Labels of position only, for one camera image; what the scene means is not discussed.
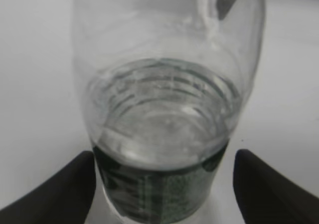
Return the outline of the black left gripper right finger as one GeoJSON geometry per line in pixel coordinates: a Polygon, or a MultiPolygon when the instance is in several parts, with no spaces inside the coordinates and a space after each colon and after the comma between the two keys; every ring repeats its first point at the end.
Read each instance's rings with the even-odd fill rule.
{"type": "Polygon", "coordinates": [[[233,189],[246,224],[317,224],[319,199],[248,149],[236,152],[233,189]]]}

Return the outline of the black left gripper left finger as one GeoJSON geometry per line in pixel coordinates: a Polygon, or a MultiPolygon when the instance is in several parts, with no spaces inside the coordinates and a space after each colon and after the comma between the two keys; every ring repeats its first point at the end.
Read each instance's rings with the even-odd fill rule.
{"type": "Polygon", "coordinates": [[[2,224],[83,224],[96,191],[95,161],[83,151],[39,187],[0,211],[2,224]]]}

